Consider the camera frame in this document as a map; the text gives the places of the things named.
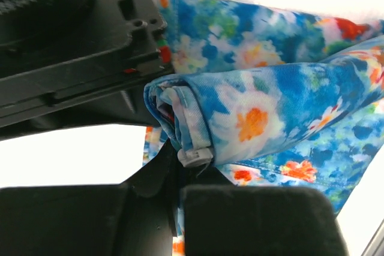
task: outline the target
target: white background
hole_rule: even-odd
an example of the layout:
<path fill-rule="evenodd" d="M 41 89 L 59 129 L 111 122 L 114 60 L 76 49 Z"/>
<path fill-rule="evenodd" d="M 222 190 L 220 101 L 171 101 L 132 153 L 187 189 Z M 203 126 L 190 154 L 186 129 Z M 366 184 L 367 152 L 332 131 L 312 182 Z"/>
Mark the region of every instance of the white background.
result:
<path fill-rule="evenodd" d="M 348 17 L 384 18 L 382 0 L 236 0 Z M 0 186 L 119 183 L 142 163 L 145 128 L 105 125 L 0 142 Z M 375 157 L 338 221 L 352 256 L 362 254 L 384 218 L 384 149 Z"/>

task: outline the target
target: blue floral cloth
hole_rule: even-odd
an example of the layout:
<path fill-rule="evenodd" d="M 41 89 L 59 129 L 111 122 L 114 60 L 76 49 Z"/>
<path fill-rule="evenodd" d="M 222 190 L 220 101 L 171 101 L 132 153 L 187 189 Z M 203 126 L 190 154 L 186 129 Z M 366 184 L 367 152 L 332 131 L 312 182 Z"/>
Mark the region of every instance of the blue floral cloth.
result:
<path fill-rule="evenodd" d="M 183 165 L 317 188 L 338 212 L 384 144 L 384 22 L 221 0 L 160 7 L 177 74 L 144 97 Z"/>

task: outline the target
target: white surface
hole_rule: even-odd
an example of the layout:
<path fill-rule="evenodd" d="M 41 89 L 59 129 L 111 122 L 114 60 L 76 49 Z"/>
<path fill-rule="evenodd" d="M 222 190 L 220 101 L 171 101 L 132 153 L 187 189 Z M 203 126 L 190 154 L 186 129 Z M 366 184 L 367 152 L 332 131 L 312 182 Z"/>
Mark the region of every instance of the white surface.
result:
<path fill-rule="evenodd" d="M 355 21 L 384 18 L 382 0 L 236 0 Z M 108 125 L 0 142 L 0 186 L 119 183 L 141 166 L 144 128 Z M 382 149 L 338 216 L 351 256 L 384 218 Z"/>

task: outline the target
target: fabric fold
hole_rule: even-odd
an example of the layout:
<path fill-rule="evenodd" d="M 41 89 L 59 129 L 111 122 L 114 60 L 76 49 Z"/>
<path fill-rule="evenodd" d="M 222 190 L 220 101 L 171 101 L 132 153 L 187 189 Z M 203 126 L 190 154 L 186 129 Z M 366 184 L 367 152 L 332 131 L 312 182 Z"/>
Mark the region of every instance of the fabric fold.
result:
<path fill-rule="evenodd" d="M 318 63 L 179 74 L 147 85 L 145 102 L 177 150 L 212 148 L 216 165 L 297 145 L 383 94 L 384 37 Z"/>

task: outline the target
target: garment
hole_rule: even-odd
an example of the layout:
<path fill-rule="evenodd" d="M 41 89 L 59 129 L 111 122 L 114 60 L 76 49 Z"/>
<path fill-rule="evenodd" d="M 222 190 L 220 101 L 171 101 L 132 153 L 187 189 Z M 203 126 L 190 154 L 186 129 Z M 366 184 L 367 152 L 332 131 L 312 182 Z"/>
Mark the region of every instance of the garment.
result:
<path fill-rule="evenodd" d="M 221 0 L 160 9 L 177 74 L 145 102 L 183 165 L 317 188 L 340 211 L 384 142 L 384 22 Z"/>

